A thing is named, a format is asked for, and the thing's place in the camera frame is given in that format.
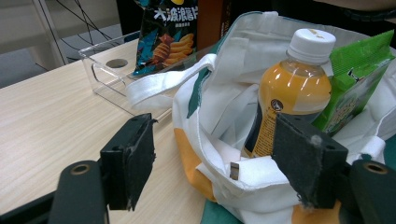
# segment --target orange juice bottle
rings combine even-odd
[[[272,154],[276,113],[313,121],[329,103],[332,86],[321,65],[329,61],[335,36],[314,29],[294,33],[288,59],[276,63],[262,75],[258,114],[247,137],[250,158]]]

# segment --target bottle cap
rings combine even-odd
[[[291,39],[289,56],[306,63],[326,63],[332,53],[335,36],[316,29],[300,29]]]

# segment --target snack bag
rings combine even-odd
[[[393,30],[332,52],[332,96],[314,126],[333,136],[363,110],[394,59],[392,37]]]
[[[145,10],[133,76],[158,72],[195,52],[197,0],[135,1]]]

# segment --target clear acrylic box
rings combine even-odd
[[[139,32],[124,35],[107,42],[80,50],[78,53],[84,63],[92,90],[112,104],[124,109],[133,116],[151,113],[154,119],[169,114],[171,108],[155,111],[133,110],[126,98],[126,87],[140,77],[131,76],[136,66],[136,51]],[[195,54],[167,67],[167,70],[185,69],[195,63]],[[176,91],[165,94],[173,96]]]

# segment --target light wood tabletop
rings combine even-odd
[[[0,214],[55,191],[68,165],[97,161],[131,117],[92,92],[82,61],[0,89]],[[110,223],[200,223],[205,198],[184,175],[170,114],[154,124],[154,144],[135,211],[109,211]]]

